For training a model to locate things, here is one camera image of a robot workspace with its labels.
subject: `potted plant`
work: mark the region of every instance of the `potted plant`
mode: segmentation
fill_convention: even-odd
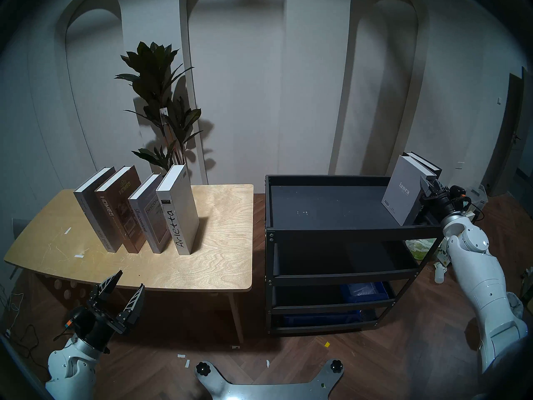
[[[127,56],[121,55],[124,62],[135,70],[136,74],[118,74],[115,78],[131,82],[133,91],[145,100],[147,106],[144,115],[136,111],[130,111],[151,121],[160,131],[165,142],[167,152],[163,152],[163,146],[154,147],[153,152],[140,148],[139,151],[132,152],[151,164],[168,171],[173,163],[173,157],[181,165],[187,164],[185,149],[187,142],[196,133],[192,133],[192,124],[198,120],[202,114],[201,109],[185,110],[185,103],[180,96],[172,101],[171,85],[187,70],[176,75],[178,69],[170,71],[170,65],[176,57],[178,50],[172,51],[172,46],[164,47],[152,43],[148,47],[144,42],[140,42],[137,52],[128,51]]]

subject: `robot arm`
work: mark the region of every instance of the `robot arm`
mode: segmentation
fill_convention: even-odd
[[[421,202],[441,223],[457,281],[476,312],[481,340],[478,355],[484,373],[506,347],[527,335],[527,326],[511,311],[505,275],[489,252],[488,237],[464,216],[470,204],[465,191],[443,187],[438,180],[429,184],[425,179],[421,179],[421,188]]]
[[[51,380],[45,387],[55,400],[91,400],[96,382],[95,367],[102,353],[109,353],[109,340],[114,333],[127,334],[139,318],[144,302],[143,284],[116,318],[100,307],[109,299],[121,276],[122,271],[119,271],[95,285],[87,308],[72,310],[67,328],[72,326],[75,334],[63,349],[51,352],[48,358]]]

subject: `herringbone floor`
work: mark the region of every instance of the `herringbone floor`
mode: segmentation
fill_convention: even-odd
[[[231,347],[238,343],[230,312],[220,309],[228,309],[225,295],[149,292],[139,326],[129,336],[116,335],[111,354],[102,358],[96,399],[209,399],[193,374],[200,360],[215,364],[235,384],[280,384],[311,380],[333,357],[342,360],[345,373],[330,399],[466,399],[476,393],[476,321],[453,270],[437,285],[433,267],[426,267],[376,330],[268,337],[264,195],[254,200],[253,288],[239,299],[245,343]],[[533,221],[508,195],[491,198],[485,214],[479,226],[491,240],[508,290],[518,294],[519,275],[533,265]],[[50,351],[65,344],[66,337],[52,338],[62,330],[67,310],[34,274],[25,272],[16,289],[26,294],[15,335],[22,336],[27,324],[34,324],[40,344],[33,355],[45,365]],[[30,334],[26,345],[34,342]],[[186,359],[177,354],[186,354],[191,367],[186,369]],[[43,369],[28,364],[47,379]]]

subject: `black shelving cart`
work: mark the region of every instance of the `black shelving cart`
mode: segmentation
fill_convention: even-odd
[[[442,241],[430,215],[401,226],[382,205],[384,176],[267,175],[265,293],[269,334],[371,329],[415,281]],[[436,238],[419,263],[405,240]],[[342,284],[381,282],[386,298],[347,303]],[[358,319],[350,318],[358,313]],[[342,323],[295,325],[304,314]]]

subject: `wooden table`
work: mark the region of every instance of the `wooden table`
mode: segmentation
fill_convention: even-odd
[[[253,185],[192,186],[200,225],[191,255],[178,255],[169,242],[154,254],[148,242],[138,254],[124,246],[107,252],[72,190],[59,192],[15,240],[7,263],[52,277],[99,284],[122,270],[118,287],[148,290],[224,292],[239,341],[243,332],[234,292],[252,287]]]

